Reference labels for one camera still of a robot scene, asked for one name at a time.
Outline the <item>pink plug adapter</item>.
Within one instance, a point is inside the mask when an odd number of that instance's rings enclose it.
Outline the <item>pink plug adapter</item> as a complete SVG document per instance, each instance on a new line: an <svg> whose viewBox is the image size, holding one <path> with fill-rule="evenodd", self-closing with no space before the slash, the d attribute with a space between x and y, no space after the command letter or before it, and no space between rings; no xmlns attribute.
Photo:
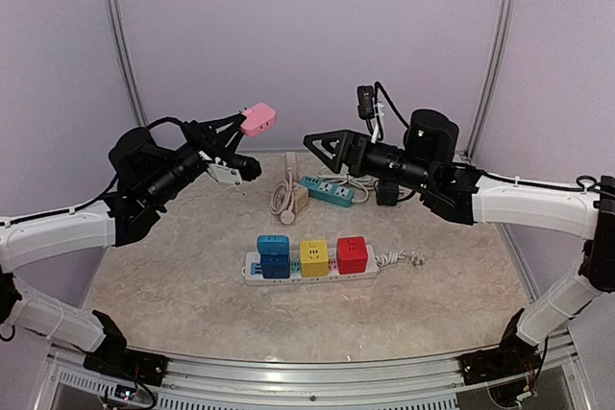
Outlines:
<svg viewBox="0 0 615 410"><path fill-rule="evenodd" d="M255 137L272 128L277 122L277 113L265 103L257 103L241 112L244 120L241 132L248 137Z"/></svg>

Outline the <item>red cube socket adapter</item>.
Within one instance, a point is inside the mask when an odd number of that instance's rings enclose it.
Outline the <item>red cube socket adapter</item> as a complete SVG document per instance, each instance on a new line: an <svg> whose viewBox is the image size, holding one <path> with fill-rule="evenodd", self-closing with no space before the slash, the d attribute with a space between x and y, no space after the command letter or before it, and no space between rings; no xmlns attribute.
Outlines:
<svg viewBox="0 0 615 410"><path fill-rule="evenodd" d="M341 237L337 240L337 269L341 275L364 273L368 257L369 253L363 236Z"/></svg>

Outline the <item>light blue adapter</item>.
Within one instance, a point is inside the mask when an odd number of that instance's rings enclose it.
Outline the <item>light blue adapter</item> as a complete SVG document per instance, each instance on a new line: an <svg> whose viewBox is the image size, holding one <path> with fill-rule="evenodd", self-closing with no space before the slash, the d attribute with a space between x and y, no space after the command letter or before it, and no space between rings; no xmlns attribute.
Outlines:
<svg viewBox="0 0 615 410"><path fill-rule="evenodd" d="M257 250L261 260L285 262L290 253L289 238L285 235L261 235L257 239Z"/></svg>

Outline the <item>yellow cube socket adapter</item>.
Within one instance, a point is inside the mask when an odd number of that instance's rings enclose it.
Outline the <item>yellow cube socket adapter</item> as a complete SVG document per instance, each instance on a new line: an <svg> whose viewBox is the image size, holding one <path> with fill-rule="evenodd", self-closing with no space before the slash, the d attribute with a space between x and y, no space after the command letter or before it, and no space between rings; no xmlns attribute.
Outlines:
<svg viewBox="0 0 615 410"><path fill-rule="evenodd" d="M299 250L302 277L325 277L329 273L329 251L326 240L301 241Z"/></svg>

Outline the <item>dark blue cube socket adapter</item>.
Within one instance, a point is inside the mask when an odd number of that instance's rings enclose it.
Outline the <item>dark blue cube socket adapter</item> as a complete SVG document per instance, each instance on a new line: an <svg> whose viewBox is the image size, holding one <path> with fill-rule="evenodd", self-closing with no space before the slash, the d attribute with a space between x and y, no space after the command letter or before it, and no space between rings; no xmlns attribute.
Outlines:
<svg viewBox="0 0 615 410"><path fill-rule="evenodd" d="M260 257L262 276L265 279L290 278L290 263L288 255L262 255Z"/></svg>

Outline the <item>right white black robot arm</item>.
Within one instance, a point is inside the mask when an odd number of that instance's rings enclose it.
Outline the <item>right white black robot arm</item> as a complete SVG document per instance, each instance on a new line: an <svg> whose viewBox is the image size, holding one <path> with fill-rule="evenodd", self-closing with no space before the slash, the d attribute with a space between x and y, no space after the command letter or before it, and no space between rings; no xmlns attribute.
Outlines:
<svg viewBox="0 0 615 410"><path fill-rule="evenodd" d="M417 109L405 123L404 145L350 130L307 134L304 145L335 173L393 181L418 194L445 221L549 229L583 239L580 267L520 311L491 358L514 374L543 343L594 299L614 290L614 180L580 176L573 184L524 181L454 160L456 123L435 109Z"/></svg>

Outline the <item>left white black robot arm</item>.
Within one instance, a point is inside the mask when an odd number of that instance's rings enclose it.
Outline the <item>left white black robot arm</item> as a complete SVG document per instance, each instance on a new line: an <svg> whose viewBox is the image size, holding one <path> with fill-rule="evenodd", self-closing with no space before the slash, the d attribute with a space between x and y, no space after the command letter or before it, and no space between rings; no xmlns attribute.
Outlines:
<svg viewBox="0 0 615 410"><path fill-rule="evenodd" d="M239 183L258 176L258 163L237 154L246 113L206 122L161 118L184 135L184 144L161 147L149 127L124 133L109 152L115 175L88 202L1 221L1 322L63 342L97 358L116 376L128 374L135 357L107 314L84 311L17 278L17 269L65 253L122 247L142 240L168 202L200 175Z"/></svg>

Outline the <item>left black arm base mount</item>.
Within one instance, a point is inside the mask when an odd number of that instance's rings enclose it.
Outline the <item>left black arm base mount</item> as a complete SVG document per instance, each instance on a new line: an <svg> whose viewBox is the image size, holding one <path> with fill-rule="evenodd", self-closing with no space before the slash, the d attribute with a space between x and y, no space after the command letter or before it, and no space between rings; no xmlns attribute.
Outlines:
<svg viewBox="0 0 615 410"><path fill-rule="evenodd" d="M130 349L110 316L97 310L92 314L102 324L105 337L95 351L85 353L84 367L100 374L160 386L169 359L161 354Z"/></svg>

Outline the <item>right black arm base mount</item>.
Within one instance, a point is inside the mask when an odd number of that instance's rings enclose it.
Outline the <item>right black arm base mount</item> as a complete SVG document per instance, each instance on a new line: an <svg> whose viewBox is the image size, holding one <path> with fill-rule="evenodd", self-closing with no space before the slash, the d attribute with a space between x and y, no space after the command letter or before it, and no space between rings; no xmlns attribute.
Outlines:
<svg viewBox="0 0 615 410"><path fill-rule="evenodd" d="M541 363L538 347L531 346L517 336L517 323L524 309L508 322L500 343L489 349L461 354L457 362L465 385L497 380L537 370Z"/></svg>

